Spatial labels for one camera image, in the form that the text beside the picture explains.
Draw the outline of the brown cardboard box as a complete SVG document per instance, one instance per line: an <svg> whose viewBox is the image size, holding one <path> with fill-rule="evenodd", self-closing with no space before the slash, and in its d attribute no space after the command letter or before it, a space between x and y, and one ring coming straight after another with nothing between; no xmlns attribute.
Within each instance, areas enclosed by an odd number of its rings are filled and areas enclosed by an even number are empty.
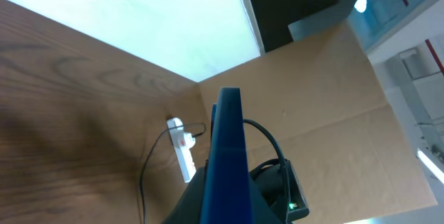
<svg viewBox="0 0 444 224"><path fill-rule="evenodd" d="M200 84L210 110L222 87L291 161L306 223L348 223L431 207L436 199L349 26L293 42Z"/></svg>

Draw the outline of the white power strip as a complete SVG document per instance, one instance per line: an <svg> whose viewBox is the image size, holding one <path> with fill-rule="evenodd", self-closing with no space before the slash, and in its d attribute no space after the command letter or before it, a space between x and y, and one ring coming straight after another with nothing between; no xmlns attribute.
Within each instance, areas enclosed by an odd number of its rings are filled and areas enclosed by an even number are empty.
<svg viewBox="0 0 444 224"><path fill-rule="evenodd" d="M191 148L196 144L196 139L190 132L185 131L185 125L179 118L169 119L166 123L183 180L185 183L189 183L196 173L196 167L191 155Z"/></svg>

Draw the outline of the blue Galaxy smartphone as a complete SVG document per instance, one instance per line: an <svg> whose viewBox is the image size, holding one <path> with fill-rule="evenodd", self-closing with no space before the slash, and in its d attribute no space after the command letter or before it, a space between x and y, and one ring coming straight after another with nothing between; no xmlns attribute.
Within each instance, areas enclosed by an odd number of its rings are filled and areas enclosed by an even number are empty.
<svg viewBox="0 0 444 224"><path fill-rule="evenodd" d="M212 110L200 224L252 222L240 89L223 87Z"/></svg>

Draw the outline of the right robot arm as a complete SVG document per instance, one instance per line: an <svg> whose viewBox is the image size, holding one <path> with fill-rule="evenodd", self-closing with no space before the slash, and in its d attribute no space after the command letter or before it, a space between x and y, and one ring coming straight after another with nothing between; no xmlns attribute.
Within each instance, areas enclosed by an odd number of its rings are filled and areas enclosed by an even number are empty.
<svg viewBox="0 0 444 224"><path fill-rule="evenodd" d="M287 222L292 223L309 215L307 201L289 160L285 161L289 173L290 200ZM164 223L198 223L203 202L205 168L200 167L183 195L165 218ZM278 213L284 208L284 183L276 159L263 162L250 171L250 197L254 223L279 223Z"/></svg>

